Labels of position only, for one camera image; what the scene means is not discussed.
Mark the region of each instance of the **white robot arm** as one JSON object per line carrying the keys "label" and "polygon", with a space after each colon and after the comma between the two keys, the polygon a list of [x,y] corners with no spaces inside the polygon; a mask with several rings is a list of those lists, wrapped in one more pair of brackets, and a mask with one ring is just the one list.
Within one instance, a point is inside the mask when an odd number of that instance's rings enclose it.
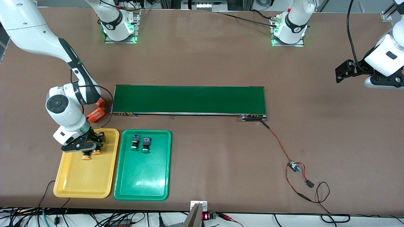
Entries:
{"label": "white robot arm", "polygon": [[286,44],[297,43],[307,29],[307,23],[315,10],[314,0],[293,0],[290,11],[283,12],[274,36]]}
{"label": "white robot arm", "polygon": [[60,125],[54,138],[67,145],[87,133],[90,123],[79,106],[96,103],[101,91],[71,46],[53,34],[32,0],[1,0],[0,22],[19,48],[64,60],[78,78],[48,92],[46,110]]}
{"label": "white robot arm", "polygon": [[347,60],[335,69],[337,83],[348,77],[370,74],[364,81],[368,88],[403,88],[404,76],[404,0],[393,0],[402,16],[392,29],[365,54],[359,66]]}
{"label": "white robot arm", "polygon": [[115,7],[114,0],[85,0],[96,12],[107,36],[113,41],[122,41],[134,33],[130,29],[133,13]]}

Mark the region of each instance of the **green tray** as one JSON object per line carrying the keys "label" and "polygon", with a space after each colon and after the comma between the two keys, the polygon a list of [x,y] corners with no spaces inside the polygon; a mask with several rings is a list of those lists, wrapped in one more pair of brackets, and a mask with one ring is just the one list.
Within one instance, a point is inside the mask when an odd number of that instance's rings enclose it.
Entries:
{"label": "green tray", "polygon": [[[131,150],[133,135],[139,135],[137,151]],[[142,153],[144,137],[151,138],[150,153]],[[128,129],[122,133],[114,197],[117,200],[165,200],[170,175],[171,132]]]}

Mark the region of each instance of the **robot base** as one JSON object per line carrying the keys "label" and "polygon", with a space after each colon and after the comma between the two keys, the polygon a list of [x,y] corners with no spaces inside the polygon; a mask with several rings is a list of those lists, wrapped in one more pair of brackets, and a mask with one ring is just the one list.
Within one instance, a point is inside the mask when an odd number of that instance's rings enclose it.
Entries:
{"label": "robot base", "polygon": [[107,35],[105,35],[105,43],[118,43],[118,44],[122,44],[122,43],[137,43],[137,36],[139,34],[139,26],[140,26],[140,15],[141,15],[141,10],[139,11],[138,14],[134,14],[132,12],[130,12],[128,14],[128,19],[129,19],[129,23],[127,23],[127,28],[130,32],[132,32],[131,35],[129,35],[126,39],[121,40],[121,41],[114,41],[112,39],[110,39]]}
{"label": "robot base", "polygon": [[300,40],[297,43],[294,44],[287,44],[282,42],[278,37],[276,37],[274,34],[278,33],[280,25],[282,24],[282,16],[281,15],[276,15],[276,21],[269,20],[269,23],[272,25],[276,25],[277,27],[271,27],[271,43],[272,46],[304,46],[304,40],[303,36],[300,38]]}

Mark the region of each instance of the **yellow tray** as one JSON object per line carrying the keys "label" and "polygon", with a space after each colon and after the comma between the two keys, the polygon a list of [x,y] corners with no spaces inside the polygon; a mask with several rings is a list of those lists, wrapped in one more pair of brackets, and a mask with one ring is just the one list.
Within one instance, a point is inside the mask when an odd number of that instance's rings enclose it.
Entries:
{"label": "yellow tray", "polygon": [[111,191],[119,132],[114,128],[100,128],[105,133],[101,155],[91,155],[91,160],[81,160],[82,152],[63,152],[57,171],[53,193],[65,198],[101,199]]}

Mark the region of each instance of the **tabletop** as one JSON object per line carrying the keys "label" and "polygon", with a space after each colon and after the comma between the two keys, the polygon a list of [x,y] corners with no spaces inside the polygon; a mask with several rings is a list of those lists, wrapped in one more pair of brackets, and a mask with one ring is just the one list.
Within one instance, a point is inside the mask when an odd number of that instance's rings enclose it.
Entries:
{"label": "tabletop", "polygon": [[[336,84],[335,68],[352,58],[346,14],[314,13],[304,47],[276,47],[268,27],[208,11],[152,10],[137,44],[104,44],[92,9],[40,10],[110,90],[115,84],[264,86],[267,124],[289,156],[307,166],[309,180],[329,184],[323,205],[331,213],[404,215],[404,93],[365,88],[366,76]],[[232,14],[268,22],[254,12]],[[390,28],[379,14],[352,14],[359,58]],[[62,155],[45,96],[69,82],[69,69],[60,59],[11,43],[0,74],[0,206],[36,207]],[[95,106],[85,108],[89,113]],[[209,209],[224,212],[324,212],[290,188],[288,160],[261,123],[231,116],[113,116],[108,127],[172,132],[167,200],[117,201],[111,193],[71,199],[67,207],[189,210],[191,200],[206,200]],[[300,173],[289,178],[297,191],[315,198]],[[326,193],[322,187],[320,196]],[[49,190],[42,206],[65,201]]]}

